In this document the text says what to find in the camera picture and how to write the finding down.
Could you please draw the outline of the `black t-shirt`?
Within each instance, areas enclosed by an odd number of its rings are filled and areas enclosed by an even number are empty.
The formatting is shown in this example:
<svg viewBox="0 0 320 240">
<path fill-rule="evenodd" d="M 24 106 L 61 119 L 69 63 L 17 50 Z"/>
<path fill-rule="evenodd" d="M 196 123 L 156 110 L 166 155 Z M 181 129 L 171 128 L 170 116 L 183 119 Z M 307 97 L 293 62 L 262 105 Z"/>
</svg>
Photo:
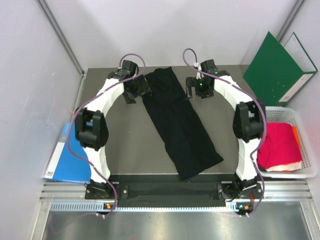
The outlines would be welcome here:
<svg viewBox="0 0 320 240">
<path fill-rule="evenodd" d="M 145 75 L 151 94 L 143 95 L 144 107 L 181 180 L 192 178 L 224 159 L 217 152 L 192 104 L 186 99 L 171 67 Z"/>
</svg>

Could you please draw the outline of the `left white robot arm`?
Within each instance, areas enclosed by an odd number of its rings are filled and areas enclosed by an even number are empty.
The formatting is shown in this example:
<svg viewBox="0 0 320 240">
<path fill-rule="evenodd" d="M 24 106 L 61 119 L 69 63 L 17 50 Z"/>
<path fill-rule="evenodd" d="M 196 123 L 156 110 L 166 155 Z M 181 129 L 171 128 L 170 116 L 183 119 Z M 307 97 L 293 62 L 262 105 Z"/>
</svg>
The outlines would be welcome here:
<svg viewBox="0 0 320 240">
<path fill-rule="evenodd" d="M 137 77 L 138 73 L 137 67 L 111 72 L 96 94 L 97 98 L 75 118 L 75 138 L 83 147 L 91 170 L 85 192 L 87 200 L 106 200 L 115 196 L 113 185 L 107 182 L 111 180 L 111 171 L 105 150 L 109 138 L 106 116 L 119 96 L 123 96 L 127 104 L 134 104 L 135 98 L 151 92 L 145 77 Z"/>
</svg>

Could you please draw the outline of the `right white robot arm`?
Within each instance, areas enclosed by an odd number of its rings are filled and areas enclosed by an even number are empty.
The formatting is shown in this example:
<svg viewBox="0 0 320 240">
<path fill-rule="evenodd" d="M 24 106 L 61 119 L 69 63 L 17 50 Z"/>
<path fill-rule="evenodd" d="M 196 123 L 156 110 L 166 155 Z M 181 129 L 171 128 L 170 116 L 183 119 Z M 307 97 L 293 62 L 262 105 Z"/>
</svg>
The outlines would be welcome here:
<svg viewBox="0 0 320 240">
<path fill-rule="evenodd" d="M 257 164 L 257 153 L 267 133 L 266 108 L 263 100 L 259 100 L 244 91 L 226 71 L 217 74 L 198 71 L 196 77 L 187 77 L 186 97 L 195 94 L 201 98 L 212 97 L 219 93 L 234 110 L 232 123 L 233 133 L 238 140 L 238 164 L 232 187 L 223 187 L 223 197 L 229 201 L 245 198 L 258 185 L 261 172 Z"/>
</svg>

